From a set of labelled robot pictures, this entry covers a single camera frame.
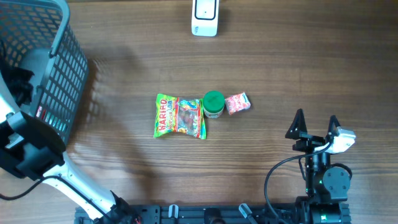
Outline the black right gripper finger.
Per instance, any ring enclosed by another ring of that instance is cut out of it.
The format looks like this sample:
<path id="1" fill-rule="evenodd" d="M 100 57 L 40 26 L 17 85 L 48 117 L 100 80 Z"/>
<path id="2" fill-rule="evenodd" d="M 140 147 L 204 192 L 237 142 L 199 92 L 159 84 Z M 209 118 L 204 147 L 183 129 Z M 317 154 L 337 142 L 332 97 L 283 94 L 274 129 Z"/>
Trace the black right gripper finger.
<path id="1" fill-rule="evenodd" d="M 328 125 L 328 135 L 337 136 L 338 128 L 340 127 L 340 123 L 335 115 L 330 116 L 330 121 Z"/>
<path id="2" fill-rule="evenodd" d="M 285 134 L 287 139 L 302 139 L 308 138 L 307 126 L 305 124 L 305 117 L 303 109 L 298 109 L 290 128 Z"/>

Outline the small pink snack packet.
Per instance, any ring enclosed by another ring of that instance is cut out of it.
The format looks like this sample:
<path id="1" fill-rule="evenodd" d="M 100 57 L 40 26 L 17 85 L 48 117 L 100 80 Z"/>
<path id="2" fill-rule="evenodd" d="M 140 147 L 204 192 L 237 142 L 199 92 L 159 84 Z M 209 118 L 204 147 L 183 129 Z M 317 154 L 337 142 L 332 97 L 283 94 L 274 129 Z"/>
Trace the small pink snack packet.
<path id="1" fill-rule="evenodd" d="M 251 107 L 251 103 L 245 92 L 226 98 L 225 105 L 229 115 L 242 110 L 248 110 Z"/>

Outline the green lid jar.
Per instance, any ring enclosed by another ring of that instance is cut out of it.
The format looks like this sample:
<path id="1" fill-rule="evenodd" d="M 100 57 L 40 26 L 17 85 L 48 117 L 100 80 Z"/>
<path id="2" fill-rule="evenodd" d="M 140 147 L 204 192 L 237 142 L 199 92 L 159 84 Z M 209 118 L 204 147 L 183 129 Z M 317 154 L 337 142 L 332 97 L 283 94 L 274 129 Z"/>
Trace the green lid jar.
<path id="1" fill-rule="evenodd" d="M 209 91 L 203 97 L 203 109 L 208 118 L 214 119 L 222 115 L 225 102 L 219 91 Z"/>

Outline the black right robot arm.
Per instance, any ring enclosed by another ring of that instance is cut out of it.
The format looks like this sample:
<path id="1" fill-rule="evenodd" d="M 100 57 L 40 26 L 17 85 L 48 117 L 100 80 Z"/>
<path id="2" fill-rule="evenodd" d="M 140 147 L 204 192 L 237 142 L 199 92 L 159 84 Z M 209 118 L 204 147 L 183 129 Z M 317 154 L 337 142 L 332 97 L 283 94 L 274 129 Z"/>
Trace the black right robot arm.
<path id="1" fill-rule="evenodd" d="M 343 128 L 331 116 L 325 137 L 307 131 L 304 113 L 297 110 L 285 137 L 296 143 L 292 149 L 302 152 L 300 171 L 306 195 L 297 197 L 290 216 L 291 223 L 348 223 L 348 190 L 353 173 L 341 163 L 331 163 L 331 156 L 346 152 L 356 140 L 354 131 Z"/>

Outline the green Haribo candy bag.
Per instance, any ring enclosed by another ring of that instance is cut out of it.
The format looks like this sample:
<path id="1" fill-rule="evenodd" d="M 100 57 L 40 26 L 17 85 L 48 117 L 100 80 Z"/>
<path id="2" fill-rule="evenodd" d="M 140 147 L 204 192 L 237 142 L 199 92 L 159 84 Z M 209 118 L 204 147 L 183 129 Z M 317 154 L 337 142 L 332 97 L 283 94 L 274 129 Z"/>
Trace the green Haribo candy bag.
<path id="1" fill-rule="evenodd" d="M 202 99 L 159 93 L 155 104 L 155 138 L 167 133 L 183 133 L 198 139 L 206 139 Z"/>

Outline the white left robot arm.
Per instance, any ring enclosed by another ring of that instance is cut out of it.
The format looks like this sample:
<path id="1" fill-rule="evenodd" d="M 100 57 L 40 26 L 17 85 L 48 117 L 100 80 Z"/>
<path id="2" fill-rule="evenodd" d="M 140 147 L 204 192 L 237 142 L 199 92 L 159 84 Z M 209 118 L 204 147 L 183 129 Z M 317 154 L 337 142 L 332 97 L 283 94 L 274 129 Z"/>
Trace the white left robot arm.
<path id="1" fill-rule="evenodd" d="M 21 111 L 10 88 L 29 93 L 29 70 L 1 69 L 1 168 L 34 186 L 50 185 L 77 203 L 94 223 L 139 223 L 139 214 L 98 185 L 68 157 L 64 142 L 47 124 Z"/>

